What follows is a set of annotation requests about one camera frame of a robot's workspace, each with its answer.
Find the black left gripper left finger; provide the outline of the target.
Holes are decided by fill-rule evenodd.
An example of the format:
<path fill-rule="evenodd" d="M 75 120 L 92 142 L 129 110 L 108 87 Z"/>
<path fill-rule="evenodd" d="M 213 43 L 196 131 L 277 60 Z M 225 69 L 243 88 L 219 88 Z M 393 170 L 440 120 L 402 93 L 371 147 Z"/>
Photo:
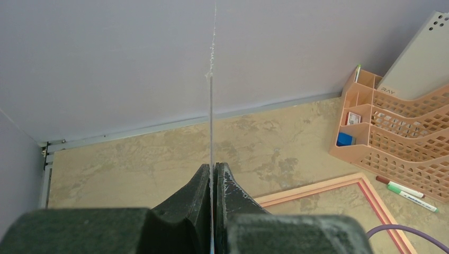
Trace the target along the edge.
<path fill-rule="evenodd" d="M 154 208 L 44 209 L 19 217 L 1 253 L 209 253 L 210 170 Z"/>

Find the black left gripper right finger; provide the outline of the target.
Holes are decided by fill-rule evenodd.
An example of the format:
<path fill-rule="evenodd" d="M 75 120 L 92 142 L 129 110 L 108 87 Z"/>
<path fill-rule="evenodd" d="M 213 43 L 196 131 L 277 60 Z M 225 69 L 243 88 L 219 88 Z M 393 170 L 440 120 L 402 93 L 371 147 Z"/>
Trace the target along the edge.
<path fill-rule="evenodd" d="M 214 253 L 372 253 L 365 231 L 343 215 L 274 215 L 214 167 Z"/>

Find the pink picture frame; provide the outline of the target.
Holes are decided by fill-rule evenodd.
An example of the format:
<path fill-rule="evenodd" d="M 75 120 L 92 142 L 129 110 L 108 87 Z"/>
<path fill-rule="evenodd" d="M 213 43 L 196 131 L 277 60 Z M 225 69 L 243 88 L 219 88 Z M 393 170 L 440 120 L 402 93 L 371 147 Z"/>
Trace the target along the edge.
<path fill-rule="evenodd" d="M 255 201 L 277 215 L 350 216 L 364 231 L 397 223 L 363 173 L 318 181 L 257 197 Z"/>

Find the clear glass sheet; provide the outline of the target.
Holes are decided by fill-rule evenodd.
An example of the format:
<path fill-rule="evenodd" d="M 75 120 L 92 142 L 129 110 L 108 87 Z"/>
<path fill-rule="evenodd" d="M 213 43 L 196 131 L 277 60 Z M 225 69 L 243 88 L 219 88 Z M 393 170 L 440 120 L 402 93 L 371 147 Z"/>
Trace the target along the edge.
<path fill-rule="evenodd" d="M 215 58 L 215 39 L 216 39 L 216 23 L 217 23 L 217 1 L 214 1 L 214 17 L 213 17 L 213 33 L 211 43 L 210 54 L 210 69 L 206 74 L 206 79 L 209 84 L 209 189 L 210 189 L 210 253 L 215 253 L 214 242 L 214 167 L 215 162 L 213 158 L 213 70 L 214 70 L 214 58 Z"/>

